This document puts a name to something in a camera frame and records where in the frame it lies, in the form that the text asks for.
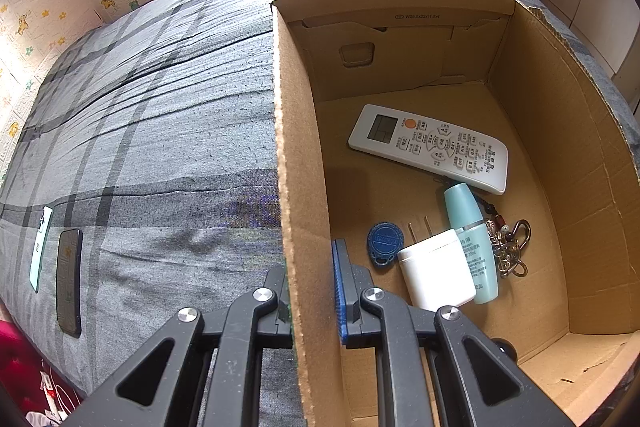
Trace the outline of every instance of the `remote control screen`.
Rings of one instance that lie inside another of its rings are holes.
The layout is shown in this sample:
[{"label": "remote control screen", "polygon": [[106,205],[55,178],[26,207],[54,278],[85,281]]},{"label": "remote control screen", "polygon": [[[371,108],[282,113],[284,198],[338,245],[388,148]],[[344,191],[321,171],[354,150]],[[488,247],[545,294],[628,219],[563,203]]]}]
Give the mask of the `remote control screen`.
[{"label": "remote control screen", "polygon": [[371,130],[369,131],[367,138],[382,143],[390,143],[397,123],[398,118],[378,114],[376,115],[376,119],[373,121],[373,125],[371,126]]}]

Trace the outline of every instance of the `bed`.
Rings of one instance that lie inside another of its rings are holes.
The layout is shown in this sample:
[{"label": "bed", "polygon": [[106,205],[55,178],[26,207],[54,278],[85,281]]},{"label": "bed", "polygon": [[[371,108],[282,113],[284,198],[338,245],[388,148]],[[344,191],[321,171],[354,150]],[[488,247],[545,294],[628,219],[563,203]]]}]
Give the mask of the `bed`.
[{"label": "bed", "polygon": [[[47,75],[0,192],[0,296],[91,393],[176,310],[225,307],[283,264],[273,0],[155,0],[83,36]],[[584,45],[538,0],[639,158],[640,130]],[[53,208],[35,293],[43,207]],[[58,236],[82,229],[82,335],[56,322]],[[265,353],[261,425],[302,426],[294,354]]]}]

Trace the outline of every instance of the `bottle cap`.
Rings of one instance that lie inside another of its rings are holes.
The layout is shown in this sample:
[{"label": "bottle cap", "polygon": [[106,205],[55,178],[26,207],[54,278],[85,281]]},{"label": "bottle cap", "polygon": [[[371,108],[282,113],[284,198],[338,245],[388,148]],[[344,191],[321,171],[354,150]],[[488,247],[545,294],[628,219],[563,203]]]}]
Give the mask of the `bottle cap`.
[{"label": "bottle cap", "polygon": [[383,221],[367,235],[367,251],[371,262],[380,268],[392,263],[404,247],[404,235],[397,225]]},{"label": "bottle cap", "polygon": [[452,229],[457,230],[466,227],[466,225],[484,221],[476,198],[466,184],[461,183],[445,190],[444,201]]}]

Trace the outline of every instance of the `lotion bottle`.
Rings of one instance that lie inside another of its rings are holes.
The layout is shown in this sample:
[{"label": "lotion bottle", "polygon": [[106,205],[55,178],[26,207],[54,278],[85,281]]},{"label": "lotion bottle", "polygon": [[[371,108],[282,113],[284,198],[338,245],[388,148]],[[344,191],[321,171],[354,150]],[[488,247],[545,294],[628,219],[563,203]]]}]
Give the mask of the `lotion bottle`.
[{"label": "lotion bottle", "polygon": [[498,296],[498,276],[494,250],[482,217],[469,187],[454,185],[444,192],[451,228],[456,231],[471,277],[476,286],[476,304],[485,304]]}]

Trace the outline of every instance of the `metal screw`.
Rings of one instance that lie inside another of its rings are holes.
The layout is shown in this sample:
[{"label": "metal screw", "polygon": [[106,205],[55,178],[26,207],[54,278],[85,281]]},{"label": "metal screw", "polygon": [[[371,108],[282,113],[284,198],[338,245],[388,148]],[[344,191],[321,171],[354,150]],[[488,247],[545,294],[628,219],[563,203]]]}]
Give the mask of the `metal screw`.
[{"label": "metal screw", "polygon": [[178,312],[178,320],[181,322],[192,322],[198,316],[198,311],[196,308],[182,308]]},{"label": "metal screw", "polygon": [[385,291],[380,288],[367,288],[364,290],[364,296],[369,301],[379,301],[385,296]]},{"label": "metal screw", "polygon": [[271,297],[273,297],[273,291],[268,288],[258,288],[254,292],[254,299],[258,302],[267,302]]},{"label": "metal screw", "polygon": [[455,306],[443,306],[440,308],[440,315],[446,321],[455,321],[460,317],[460,310]]}]

